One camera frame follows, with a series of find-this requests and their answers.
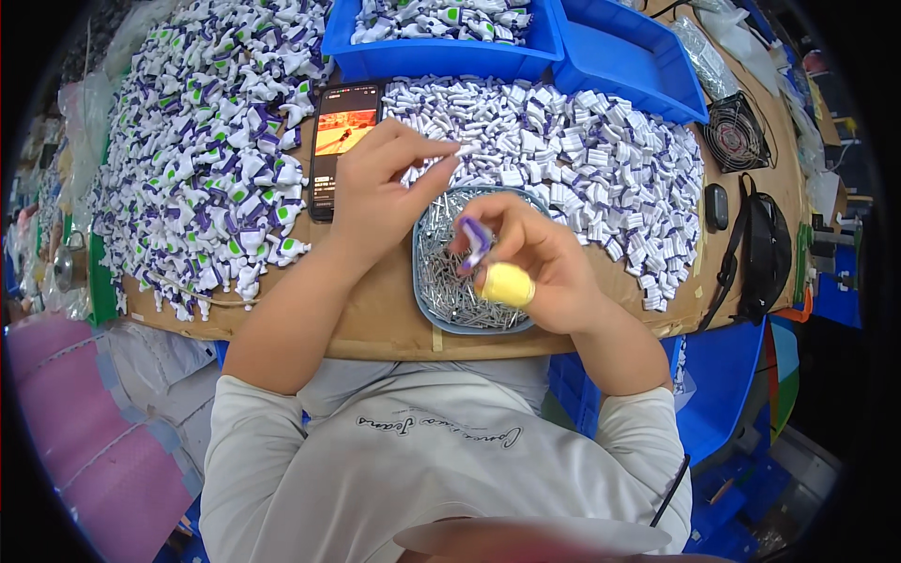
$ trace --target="hand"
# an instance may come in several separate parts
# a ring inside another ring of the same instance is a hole
[[[589,331],[606,297],[572,231],[548,219],[515,194],[483,195],[460,213],[478,219],[498,237],[483,264],[511,262],[535,281],[535,296],[525,311],[538,326],[557,334]],[[457,228],[450,251],[469,248],[467,236]],[[485,271],[476,276],[476,288],[485,283]]]
[[[429,141],[386,119],[338,158],[331,238],[371,268],[404,239],[425,208],[448,187],[460,162],[456,142]],[[407,190],[399,180],[411,166],[440,158]]]

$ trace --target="gray plastic bowl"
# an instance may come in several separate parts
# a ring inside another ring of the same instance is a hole
[[[548,210],[547,205],[544,202],[535,197],[534,195],[521,190],[516,187],[501,187],[501,186],[458,186],[452,187],[447,191],[448,194],[453,194],[458,191],[481,191],[481,192],[512,192],[514,194],[519,195],[522,199],[529,202],[530,204],[534,204],[538,207],[542,213],[544,213],[547,217],[551,217],[551,212]],[[428,213],[428,209],[423,212],[423,215]],[[413,295],[416,298],[416,304],[419,305],[419,310],[425,316],[426,319],[429,320],[432,324],[440,328],[445,332],[450,332],[451,334],[514,334],[516,332],[522,332],[535,324],[531,318],[526,319],[525,322],[521,322],[517,324],[514,328],[509,331],[505,331],[503,329],[477,329],[468,326],[459,326],[457,324],[453,324],[452,322],[442,321],[432,313],[429,313],[429,308],[425,304],[425,301],[420,297],[419,291],[419,277],[416,275],[416,264],[419,263],[419,252],[417,250],[418,246],[416,241],[419,237],[419,222],[422,220],[423,215],[420,215],[419,219],[416,220],[416,224],[413,227]]]

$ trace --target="pink mat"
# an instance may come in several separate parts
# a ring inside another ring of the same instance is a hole
[[[6,346],[16,382],[60,350],[91,338],[91,326],[58,313],[38,313],[9,325]]]
[[[97,548],[115,563],[150,563],[194,499],[181,470],[139,426],[62,493]]]
[[[34,447],[57,487],[131,426],[103,388],[96,355],[91,342],[18,384]]]

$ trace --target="pile of metal pins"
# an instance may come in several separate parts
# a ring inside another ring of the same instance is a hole
[[[509,331],[526,321],[528,315],[479,297],[473,286],[475,275],[457,275],[457,267],[466,258],[466,253],[451,254],[448,251],[454,238],[453,220],[469,200],[494,191],[490,188],[484,191],[451,190],[429,205],[419,220],[414,241],[419,255],[416,275],[420,297],[437,318],[462,327]]]

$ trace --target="phone screen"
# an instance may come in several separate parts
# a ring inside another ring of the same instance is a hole
[[[323,93],[313,152],[310,213],[314,218],[331,218],[338,157],[376,126],[378,98],[375,84],[340,87]]]

